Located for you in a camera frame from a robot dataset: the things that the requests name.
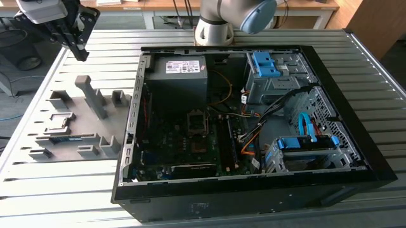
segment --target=power supply label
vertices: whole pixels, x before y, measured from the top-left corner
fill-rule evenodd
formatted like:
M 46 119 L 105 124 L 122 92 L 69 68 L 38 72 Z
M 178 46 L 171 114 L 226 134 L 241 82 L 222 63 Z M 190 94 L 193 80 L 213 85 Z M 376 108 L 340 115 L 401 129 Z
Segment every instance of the power supply label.
M 199 61 L 170 61 L 166 63 L 167 74 L 199 73 Z

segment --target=blue plastic latch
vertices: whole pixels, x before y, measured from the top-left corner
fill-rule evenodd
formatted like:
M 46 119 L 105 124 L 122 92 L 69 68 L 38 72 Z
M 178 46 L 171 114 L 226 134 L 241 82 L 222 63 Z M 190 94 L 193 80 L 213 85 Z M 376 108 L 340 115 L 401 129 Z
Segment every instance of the blue plastic latch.
M 284 141 L 281 139 L 277 140 L 278 147 L 282 150 L 285 148 Z
M 282 140 L 284 140 L 284 144 L 285 144 L 286 149 L 301 148 L 298 138 L 282 138 Z
M 266 162 L 268 162 L 268 160 L 270 159 L 272 156 L 273 156 L 273 152 L 270 151 L 270 152 L 268 153 L 268 156 L 266 156 Z
M 259 77 L 281 77 L 281 72 L 276 68 L 276 60 L 273 60 L 269 52 L 254 52 L 253 59 L 259 72 Z
M 340 140 L 340 138 L 336 135 L 332 136 L 332 140 L 333 140 L 333 143 L 334 143 L 336 146 L 341 145 L 341 140 Z

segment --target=wire bundle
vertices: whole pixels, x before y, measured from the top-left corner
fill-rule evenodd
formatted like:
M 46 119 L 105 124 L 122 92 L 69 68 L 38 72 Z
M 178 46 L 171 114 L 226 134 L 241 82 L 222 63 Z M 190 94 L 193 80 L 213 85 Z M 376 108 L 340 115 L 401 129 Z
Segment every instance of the wire bundle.
M 285 23 L 286 23 L 286 21 L 288 21 L 288 17 L 289 17 L 289 15 L 290 15 L 290 6 L 289 6 L 289 4 L 288 4 L 288 0 L 284 0 L 284 3 L 285 3 L 285 13 L 284 13 L 284 20 L 282 20 L 282 22 L 281 22 L 281 24 L 280 24 L 280 17 L 277 18 L 277 23 L 276 23 L 276 29 L 280 29 L 284 25 L 285 25 Z

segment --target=blue component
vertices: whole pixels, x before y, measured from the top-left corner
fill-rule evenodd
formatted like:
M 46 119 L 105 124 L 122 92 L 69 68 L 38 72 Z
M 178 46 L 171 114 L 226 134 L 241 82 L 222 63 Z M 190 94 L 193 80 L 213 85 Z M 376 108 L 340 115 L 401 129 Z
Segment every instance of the blue component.
M 276 11 L 276 0 L 265 0 L 264 2 L 261 2 L 246 16 L 241 24 L 241 31 L 249 34 L 255 34 L 261 32 L 266 28 L 269 22 L 273 20 Z
M 340 138 L 334 135 L 334 136 L 332 136 L 332 140 L 333 140 L 334 145 L 338 147 L 341 145 Z
M 305 135 L 304 120 L 306 122 L 308 134 L 312 137 L 312 141 L 316 143 L 318 141 L 317 135 L 316 135 L 316 128 L 314 128 L 313 123 L 310 121 L 310 116 L 305 112 L 300 113 L 300 135 Z
M 268 156 L 266 156 L 266 163 L 268 163 L 268 160 L 270 159 L 272 156 L 273 156 L 273 152 L 270 151 L 270 152 L 268 153 Z
M 284 141 L 281 139 L 277 140 L 278 147 L 282 150 L 285 148 Z
M 254 52 L 253 59 L 259 72 L 259 77 L 281 77 L 281 72 L 276 68 L 276 60 L 273 60 L 269 52 Z
M 298 138 L 282 138 L 281 140 L 284 141 L 286 149 L 301 148 Z

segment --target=case sticker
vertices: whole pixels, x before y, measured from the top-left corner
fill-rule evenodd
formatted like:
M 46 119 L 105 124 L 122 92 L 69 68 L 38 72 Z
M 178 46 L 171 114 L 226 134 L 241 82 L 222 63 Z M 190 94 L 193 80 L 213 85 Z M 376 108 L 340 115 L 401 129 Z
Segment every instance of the case sticker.
M 201 65 L 199 61 L 170 61 L 166 63 L 167 74 L 182 74 L 182 73 L 199 73 Z
M 258 168 L 258 169 L 259 169 L 259 161 L 257 161 L 257 159 L 255 159 L 255 158 L 253 158 L 253 160 L 251 160 L 251 164 L 253 164 L 253 166 L 254 166 L 255 168 Z

